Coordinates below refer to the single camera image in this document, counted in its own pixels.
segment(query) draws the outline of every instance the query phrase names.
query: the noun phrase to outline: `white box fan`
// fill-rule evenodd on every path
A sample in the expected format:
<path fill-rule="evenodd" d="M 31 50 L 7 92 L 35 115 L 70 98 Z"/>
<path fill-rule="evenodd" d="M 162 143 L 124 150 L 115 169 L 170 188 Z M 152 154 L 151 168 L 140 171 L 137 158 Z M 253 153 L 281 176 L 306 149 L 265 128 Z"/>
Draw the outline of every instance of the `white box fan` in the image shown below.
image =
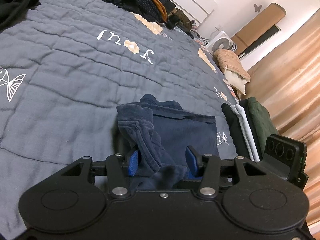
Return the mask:
<path fill-rule="evenodd" d="M 217 49 L 229 49 L 231 51 L 236 51 L 237 45 L 224 31 L 221 31 L 205 46 L 205 48 L 210 52 L 212 51 L 213 54 Z"/>

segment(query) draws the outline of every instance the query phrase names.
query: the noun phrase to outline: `quilted bedspread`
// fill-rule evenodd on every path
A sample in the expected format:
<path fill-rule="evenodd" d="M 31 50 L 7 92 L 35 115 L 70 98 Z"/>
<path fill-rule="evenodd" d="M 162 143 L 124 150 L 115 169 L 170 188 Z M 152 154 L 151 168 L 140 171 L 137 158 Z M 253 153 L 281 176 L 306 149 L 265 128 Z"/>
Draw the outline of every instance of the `quilted bedspread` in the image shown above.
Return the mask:
<path fill-rule="evenodd" d="M 221 104 L 235 104 L 209 54 L 177 30 L 101 0 L 40 0 L 0 33 L 0 232 L 25 230 L 21 194 L 76 159 L 114 153 L 116 106 L 145 94 L 216 116 L 221 158 L 236 156 Z"/>

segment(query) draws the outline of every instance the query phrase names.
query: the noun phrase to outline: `blue gripper pad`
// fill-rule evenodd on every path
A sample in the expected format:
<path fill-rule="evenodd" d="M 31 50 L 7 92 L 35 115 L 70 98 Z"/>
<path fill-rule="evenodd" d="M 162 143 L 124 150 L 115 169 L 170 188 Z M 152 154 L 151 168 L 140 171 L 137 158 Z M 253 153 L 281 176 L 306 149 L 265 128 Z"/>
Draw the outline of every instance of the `blue gripper pad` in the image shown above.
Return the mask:
<path fill-rule="evenodd" d="M 137 172 L 139 165 L 139 158 L 138 158 L 138 150 L 130 156 L 129 166 L 128 166 L 128 176 L 134 176 Z"/>
<path fill-rule="evenodd" d="M 197 166 L 197 159 L 188 146 L 186 147 L 186 162 L 188 164 L 191 174 L 194 177 L 198 177 L 199 169 Z"/>

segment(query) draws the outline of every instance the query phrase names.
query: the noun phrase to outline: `stack of folded clothes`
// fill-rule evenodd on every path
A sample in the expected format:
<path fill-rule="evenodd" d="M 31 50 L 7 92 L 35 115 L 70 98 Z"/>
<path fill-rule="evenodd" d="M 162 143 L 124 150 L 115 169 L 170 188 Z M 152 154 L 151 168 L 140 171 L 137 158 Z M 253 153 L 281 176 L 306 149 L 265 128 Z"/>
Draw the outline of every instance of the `stack of folded clothes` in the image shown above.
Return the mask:
<path fill-rule="evenodd" d="M 279 134 L 268 110 L 255 97 L 242 100 L 235 106 L 223 103 L 221 108 L 236 153 L 256 162 L 262 160 L 267 137 L 272 133 Z"/>

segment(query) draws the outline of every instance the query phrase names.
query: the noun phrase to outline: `gold curtain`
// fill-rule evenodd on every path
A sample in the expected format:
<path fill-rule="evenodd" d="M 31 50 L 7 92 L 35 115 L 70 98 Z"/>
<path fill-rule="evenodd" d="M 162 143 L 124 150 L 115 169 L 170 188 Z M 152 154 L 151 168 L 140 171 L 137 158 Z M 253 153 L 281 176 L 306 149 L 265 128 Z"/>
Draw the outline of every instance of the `gold curtain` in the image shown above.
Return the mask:
<path fill-rule="evenodd" d="M 320 9 L 248 73 L 245 97 L 268 109 L 280 134 L 307 143 L 312 225 L 320 221 Z"/>

